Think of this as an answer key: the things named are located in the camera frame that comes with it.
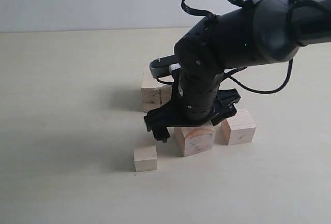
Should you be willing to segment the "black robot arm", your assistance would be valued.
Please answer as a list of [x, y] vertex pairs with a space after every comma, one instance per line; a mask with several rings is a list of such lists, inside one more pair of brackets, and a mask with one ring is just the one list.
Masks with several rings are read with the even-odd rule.
[[237, 10], [200, 20], [171, 56], [151, 62], [154, 78], [171, 76], [169, 102], [150, 110], [146, 129], [166, 142], [170, 127], [217, 125], [240, 95], [221, 82], [250, 66], [292, 65], [301, 47], [330, 42], [330, 0], [246, 0]]

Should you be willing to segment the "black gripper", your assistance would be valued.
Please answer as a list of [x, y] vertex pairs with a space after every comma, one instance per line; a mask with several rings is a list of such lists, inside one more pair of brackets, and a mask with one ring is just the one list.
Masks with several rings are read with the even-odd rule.
[[240, 101], [240, 94], [236, 89], [219, 89], [221, 74], [203, 81], [178, 68], [171, 76], [171, 100], [144, 116], [146, 129], [152, 131], [156, 141], [167, 143], [167, 127], [195, 127], [207, 122], [216, 126], [237, 113], [234, 105]]

